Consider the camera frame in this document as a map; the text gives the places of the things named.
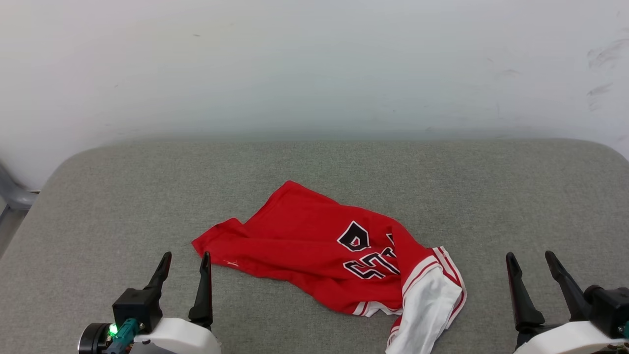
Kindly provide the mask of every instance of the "robotic arm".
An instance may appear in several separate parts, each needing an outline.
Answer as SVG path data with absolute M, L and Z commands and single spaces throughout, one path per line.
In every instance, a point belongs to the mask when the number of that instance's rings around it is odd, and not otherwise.
M 92 323 L 79 340 L 79 354 L 220 354 L 211 332 L 212 284 L 209 253 L 201 261 L 201 279 L 186 321 L 162 318 L 159 299 L 172 254 L 166 252 L 151 281 L 141 290 L 128 288 L 114 302 L 114 323 Z
M 629 353 L 629 289 L 605 290 L 592 285 L 585 292 L 555 254 L 546 251 L 552 277 L 564 295 L 570 322 L 544 324 L 522 282 L 513 253 L 506 257 L 513 319 L 518 331 L 515 354 Z

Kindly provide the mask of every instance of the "floor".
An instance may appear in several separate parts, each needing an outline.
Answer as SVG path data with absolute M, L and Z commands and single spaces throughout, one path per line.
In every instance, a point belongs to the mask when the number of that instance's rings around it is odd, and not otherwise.
M 4 210 L 4 200 L 0 198 L 0 212 Z M 18 230 L 19 225 L 26 217 L 27 210 L 9 210 L 9 214 L 0 220 L 0 257 L 9 246 L 13 235 Z

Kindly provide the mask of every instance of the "metal frame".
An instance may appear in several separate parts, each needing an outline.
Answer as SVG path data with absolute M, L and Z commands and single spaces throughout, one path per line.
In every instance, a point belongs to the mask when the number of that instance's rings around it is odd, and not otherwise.
M 31 193 L 20 187 L 9 177 L 9 174 L 0 166 L 0 197 L 6 202 L 0 222 L 13 210 L 29 210 L 37 199 L 36 193 Z

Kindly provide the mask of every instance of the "red fabric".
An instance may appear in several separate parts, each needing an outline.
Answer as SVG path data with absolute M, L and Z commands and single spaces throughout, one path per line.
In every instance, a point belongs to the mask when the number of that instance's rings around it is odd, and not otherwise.
M 367 231 L 369 246 L 359 237 L 352 238 L 361 234 L 353 223 Z M 344 239 L 349 246 L 344 246 L 339 238 L 350 227 Z M 246 223 L 227 220 L 192 245 L 199 255 L 209 251 L 212 263 L 259 278 L 285 280 L 333 310 L 358 315 L 367 310 L 361 302 L 380 302 L 392 311 L 402 308 L 407 278 L 419 262 L 435 254 L 394 219 L 340 205 L 292 181 L 275 191 Z M 364 257 L 372 266 L 361 261 Z M 363 279 L 359 274 L 372 276 Z

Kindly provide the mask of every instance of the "red and white jersey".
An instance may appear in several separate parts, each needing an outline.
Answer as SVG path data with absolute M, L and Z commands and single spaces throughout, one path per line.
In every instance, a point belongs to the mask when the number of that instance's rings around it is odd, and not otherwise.
M 230 219 L 192 242 L 212 263 L 291 282 L 329 308 L 401 315 L 387 354 L 429 353 L 465 303 L 442 248 L 425 248 L 394 219 L 341 205 L 288 181 L 246 223 Z

